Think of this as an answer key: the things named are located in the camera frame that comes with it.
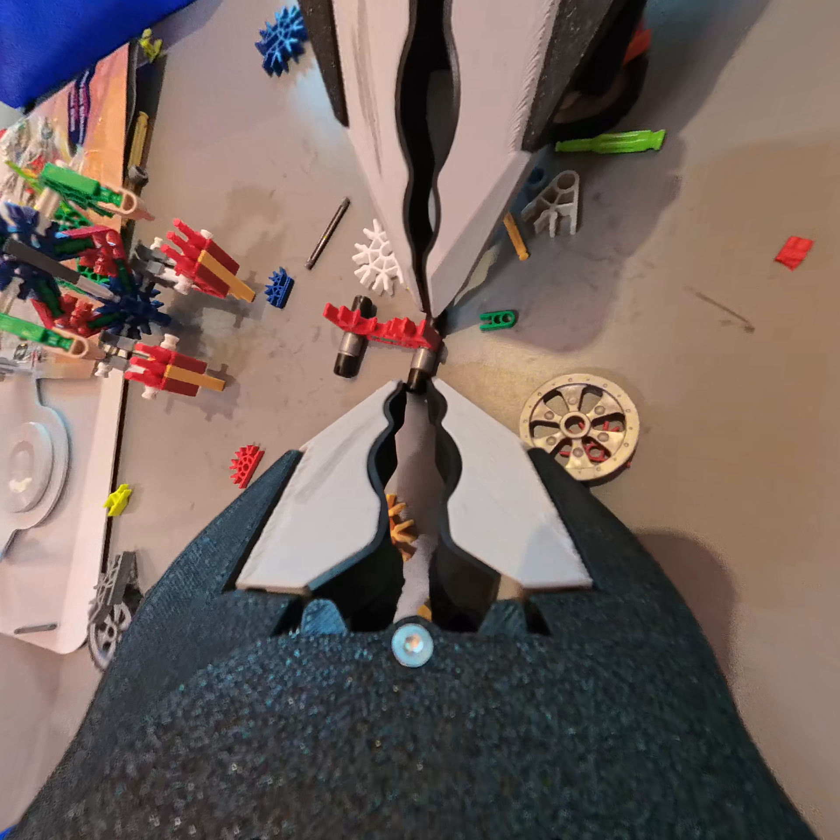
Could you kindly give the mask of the red toothed connector assembly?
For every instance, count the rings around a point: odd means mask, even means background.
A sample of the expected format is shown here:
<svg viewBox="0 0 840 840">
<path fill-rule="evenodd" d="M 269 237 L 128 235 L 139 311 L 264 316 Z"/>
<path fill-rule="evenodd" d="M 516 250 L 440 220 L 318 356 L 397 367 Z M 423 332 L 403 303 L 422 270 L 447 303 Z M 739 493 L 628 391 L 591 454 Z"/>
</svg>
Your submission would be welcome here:
<svg viewBox="0 0 840 840">
<path fill-rule="evenodd" d="M 442 342 L 439 332 L 426 319 L 419 323 L 409 318 L 392 318 L 387 322 L 380 322 L 376 317 L 365 318 L 360 311 L 345 306 L 336 308 L 330 303 L 326 304 L 322 315 L 345 333 L 406 349 L 436 352 Z"/>
</svg>

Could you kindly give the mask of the yellow snowflake connector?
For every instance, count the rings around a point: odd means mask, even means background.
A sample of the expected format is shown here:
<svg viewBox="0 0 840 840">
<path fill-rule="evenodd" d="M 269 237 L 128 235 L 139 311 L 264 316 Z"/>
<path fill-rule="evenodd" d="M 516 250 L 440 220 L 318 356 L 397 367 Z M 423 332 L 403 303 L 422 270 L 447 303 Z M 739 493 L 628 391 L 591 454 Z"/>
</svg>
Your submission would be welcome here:
<svg viewBox="0 0 840 840">
<path fill-rule="evenodd" d="M 408 562 L 415 554 L 418 534 L 415 521 L 407 511 L 407 504 L 395 493 L 385 495 L 387 517 L 392 544 L 401 555 L 403 562 Z"/>
</svg>

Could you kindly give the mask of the red half-round connector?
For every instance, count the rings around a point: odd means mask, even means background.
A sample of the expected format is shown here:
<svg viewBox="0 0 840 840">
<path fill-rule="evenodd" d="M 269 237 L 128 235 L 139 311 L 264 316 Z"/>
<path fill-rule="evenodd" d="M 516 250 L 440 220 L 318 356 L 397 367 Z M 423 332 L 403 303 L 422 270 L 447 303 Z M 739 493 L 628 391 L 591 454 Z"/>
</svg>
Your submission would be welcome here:
<svg viewBox="0 0 840 840">
<path fill-rule="evenodd" d="M 265 450 L 257 444 L 244 445 L 234 452 L 229 464 L 229 477 L 234 485 L 245 490 L 253 478 Z"/>
</svg>

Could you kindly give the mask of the blue plastic bin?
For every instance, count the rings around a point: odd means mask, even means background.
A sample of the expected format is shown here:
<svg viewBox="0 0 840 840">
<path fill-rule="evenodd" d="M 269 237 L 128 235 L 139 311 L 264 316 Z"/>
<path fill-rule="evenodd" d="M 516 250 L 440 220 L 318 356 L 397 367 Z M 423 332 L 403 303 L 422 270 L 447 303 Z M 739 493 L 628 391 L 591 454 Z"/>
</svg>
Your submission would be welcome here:
<svg viewBox="0 0 840 840">
<path fill-rule="evenodd" d="M 2 1 L 1 101 L 22 109 L 50 94 L 142 30 L 163 24 L 177 39 L 220 2 Z"/>
</svg>

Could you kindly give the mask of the colourful construction toy model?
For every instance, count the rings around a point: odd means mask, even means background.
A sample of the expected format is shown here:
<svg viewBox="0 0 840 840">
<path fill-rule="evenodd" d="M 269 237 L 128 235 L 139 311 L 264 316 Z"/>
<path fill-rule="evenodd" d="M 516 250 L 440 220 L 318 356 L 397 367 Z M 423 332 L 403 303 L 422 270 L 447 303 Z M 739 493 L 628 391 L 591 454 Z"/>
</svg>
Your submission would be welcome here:
<svg viewBox="0 0 840 840">
<path fill-rule="evenodd" d="M 2 335 L 21 340 L 35 357 L 94 363 L 97 376 L 119 370 L 142 385 L 145 399 L 221 392 L 224 382 L 207 372 L 206 362 L 179 351 L 160 296 L 167 288 L 252 302 L 255 291 L 238 277 L 233 257 L 209 232 L 180 219 L 165 240 L 137 244 L 129 253 L 120 223 L 151 218 L 136 193 L 52 162 L 39 173 L 17 173 L 36 201 L 2 201 Z M 106 286 L 118 299 L 90 297 L 17 262 L 4 253 L 9 238 Z"/>
</svg>

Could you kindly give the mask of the grey spoked wheel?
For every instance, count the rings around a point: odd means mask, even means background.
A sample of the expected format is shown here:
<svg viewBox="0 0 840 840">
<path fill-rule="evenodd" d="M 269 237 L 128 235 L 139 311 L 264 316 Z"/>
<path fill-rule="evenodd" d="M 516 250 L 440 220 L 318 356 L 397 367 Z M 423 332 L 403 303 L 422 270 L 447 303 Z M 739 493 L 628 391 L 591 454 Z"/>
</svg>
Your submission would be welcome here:
<svg viewBox="0 0 840 840">
<path fill-rule="evenodd" d="M 133 620 L 133 603 L 129 599 L 90 605 L 87 625 L 87 649 L 92 663 L 104 672 L 112 662 L 116 648 Z"/>
<path fill-rule="evenodd" d="M 542 384 L 519 420 L 524 444 L 547 453 L 585 484 L 604 482 L 629 466 L 641 434 L 630 395 L 593 373 L 565 373 Z"/>
</svg>

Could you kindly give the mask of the light grey wedge connector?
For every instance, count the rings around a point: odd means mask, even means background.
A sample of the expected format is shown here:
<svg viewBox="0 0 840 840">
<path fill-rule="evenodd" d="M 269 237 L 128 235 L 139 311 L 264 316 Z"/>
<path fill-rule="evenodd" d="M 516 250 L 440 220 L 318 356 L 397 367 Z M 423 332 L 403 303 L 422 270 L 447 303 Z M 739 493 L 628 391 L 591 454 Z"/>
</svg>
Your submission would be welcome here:
<svg viewBox="0 0 840 840">
<path fill-rule="evenodd" d="M 552 238 L 562 232 L 576 235 L 580 188 L 576 171 L 562 171 L 522 209 L 521 220 L 531 224 L 535 234 L 548 230 Z"/>
</svg>

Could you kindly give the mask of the large blue snowflake connector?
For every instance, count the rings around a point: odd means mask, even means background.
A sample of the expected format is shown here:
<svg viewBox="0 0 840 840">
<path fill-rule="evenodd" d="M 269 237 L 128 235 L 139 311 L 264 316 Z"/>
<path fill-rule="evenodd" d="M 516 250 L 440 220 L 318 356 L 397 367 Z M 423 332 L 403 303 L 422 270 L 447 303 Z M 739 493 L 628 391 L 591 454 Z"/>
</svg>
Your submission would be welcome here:
<svg viewBox="0 0 840 840">
<path fill-rule="evenodd" d="M 308 31 L 299 6 L 284 6 L 275 13 L 274 22 L 266 22 L 255 42 L 261 66 L 270 77 L 290 71 L 290 62 L 298 63 L 303 55 Z"/>
</svg>

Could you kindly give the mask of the black rubber tyre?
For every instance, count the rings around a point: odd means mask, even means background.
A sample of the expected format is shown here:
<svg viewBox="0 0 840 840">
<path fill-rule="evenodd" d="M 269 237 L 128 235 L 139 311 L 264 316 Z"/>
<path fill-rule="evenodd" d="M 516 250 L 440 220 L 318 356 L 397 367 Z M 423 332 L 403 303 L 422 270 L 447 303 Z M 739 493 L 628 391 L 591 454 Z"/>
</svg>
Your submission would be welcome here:
<svg viewBox="0 0 840 840">
<path fill-rule="evenodd" d="M 628 3 L 553 115 L 550 142 L 608 133 L 630 113 L 644 88 L 649 50 L 626 66 L 623 59 L 641 23 L 644 2 Z"/>
</svg>

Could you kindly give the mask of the white stand base board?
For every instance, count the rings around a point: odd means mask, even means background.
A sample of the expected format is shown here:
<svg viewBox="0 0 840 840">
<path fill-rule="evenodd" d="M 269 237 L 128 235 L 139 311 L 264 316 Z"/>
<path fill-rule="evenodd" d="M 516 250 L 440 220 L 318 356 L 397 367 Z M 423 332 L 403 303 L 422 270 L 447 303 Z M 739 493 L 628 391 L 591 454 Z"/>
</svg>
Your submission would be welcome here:
<svg viewBox="0 0 840 840">
<path fill-rule="evenodd" d="M 58 655 L 86 643 L 122 404 L 117 372 L 2 383 L 2 635 Z"/>
</svg>

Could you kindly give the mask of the orange cardboard toy box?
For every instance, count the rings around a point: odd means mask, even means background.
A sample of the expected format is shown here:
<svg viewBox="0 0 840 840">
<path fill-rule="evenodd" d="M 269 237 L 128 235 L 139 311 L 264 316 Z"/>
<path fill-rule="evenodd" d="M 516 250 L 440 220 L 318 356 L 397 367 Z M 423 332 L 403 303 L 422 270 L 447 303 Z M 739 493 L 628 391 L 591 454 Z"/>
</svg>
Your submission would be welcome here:
<svg viewBox="0 0 840 840">
<path fill-rule="evenodd" d="M 33 206 L 34 191 L 18 171 L 46 162 L 110 187 L 123 185 L 131 145 L 138 66 L 147 57 L 136 40 L 122 45 L 29 112 L 2 105 L 2 201 Z"/>
</svg>

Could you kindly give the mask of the long grey fan connector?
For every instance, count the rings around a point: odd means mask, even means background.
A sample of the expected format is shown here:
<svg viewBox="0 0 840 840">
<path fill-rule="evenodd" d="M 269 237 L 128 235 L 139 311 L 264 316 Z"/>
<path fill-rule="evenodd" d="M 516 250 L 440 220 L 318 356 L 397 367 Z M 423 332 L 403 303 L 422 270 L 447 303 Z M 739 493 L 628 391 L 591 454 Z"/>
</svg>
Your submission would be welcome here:
<svg viewBox="0 0 840 840">
<path fill-rule="evenodd" d="M 127 588 L 138 580 L 137 553 L 124 551 L 112 558 L 101 572 L 90 602 L 89 617 L 124 602 Z"/>
</svg>

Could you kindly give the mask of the light green rod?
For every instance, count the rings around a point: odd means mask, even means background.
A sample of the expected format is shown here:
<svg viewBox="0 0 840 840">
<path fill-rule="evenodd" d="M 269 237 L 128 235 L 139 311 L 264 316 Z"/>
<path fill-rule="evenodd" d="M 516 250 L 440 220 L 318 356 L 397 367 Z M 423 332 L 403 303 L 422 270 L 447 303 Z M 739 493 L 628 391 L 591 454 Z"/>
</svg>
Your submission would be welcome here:
<svg viewBox="0 0 840 840">
<path fill-rule="evenodd" d="M 562 140 L 554 145 L 558 154 L 636 154 L 660 151 L 666 130 L 642 129 L 620 133 L 601 133 L 592 138 Z"/>
</svg>

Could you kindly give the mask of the white rod with black tip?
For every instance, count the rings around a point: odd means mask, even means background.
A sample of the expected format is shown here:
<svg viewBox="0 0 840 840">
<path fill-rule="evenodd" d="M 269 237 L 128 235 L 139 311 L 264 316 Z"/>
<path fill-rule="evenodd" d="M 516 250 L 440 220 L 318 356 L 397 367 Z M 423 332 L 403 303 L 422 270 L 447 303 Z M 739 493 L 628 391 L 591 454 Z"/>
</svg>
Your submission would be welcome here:
<svg viewBox="0 0 840 840">
<path fill-rule="evenodd" d="M 435 375 L 436 370 L 435 370 L 434 374 L 429 376 L 429 377 L 419 377 L 419 376 L 414 377 L 414 376 L 410 375 L 410 371 L 409 371 L 408 376 L 406 378 L 406 388 L 407 388 L 407 390 L 411 393 L 414 393 L 414 394 L 425 393 L 427 383 Z"/>
</svg>

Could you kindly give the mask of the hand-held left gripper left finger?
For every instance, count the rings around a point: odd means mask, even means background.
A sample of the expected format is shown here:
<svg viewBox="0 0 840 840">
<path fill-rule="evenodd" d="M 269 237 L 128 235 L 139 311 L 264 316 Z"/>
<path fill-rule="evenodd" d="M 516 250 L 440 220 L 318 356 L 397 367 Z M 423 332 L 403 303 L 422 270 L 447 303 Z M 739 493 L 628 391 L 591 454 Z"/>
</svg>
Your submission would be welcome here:
<svg viewBox="0 0 840 840">
<path fill-rule="evenodd" d="M 385 486 L 397 466 L 406 385 L 387 382 L 310 439 L 250 551 L 239 590 L 361 595 L 399 587 Z"/>
</svg>

